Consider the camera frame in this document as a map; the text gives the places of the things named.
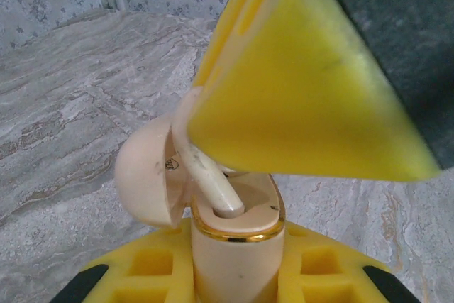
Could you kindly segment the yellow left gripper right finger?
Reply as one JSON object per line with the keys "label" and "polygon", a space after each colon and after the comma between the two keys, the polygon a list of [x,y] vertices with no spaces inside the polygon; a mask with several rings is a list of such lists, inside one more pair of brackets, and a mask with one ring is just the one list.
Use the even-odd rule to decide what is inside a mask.
{"label": "yellow left gripper right finger", "polygon": [[278,302],[418,302],[380,261],[287,222]]}

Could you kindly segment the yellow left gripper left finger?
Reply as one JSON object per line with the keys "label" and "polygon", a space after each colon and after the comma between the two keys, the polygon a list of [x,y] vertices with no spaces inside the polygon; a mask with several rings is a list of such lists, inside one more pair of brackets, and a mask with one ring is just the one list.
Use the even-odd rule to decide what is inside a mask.
{"label": "yellow left gripper left finger", "polygon": [[197,302],[191,224],[137,238],[81,269],[52,302]]}

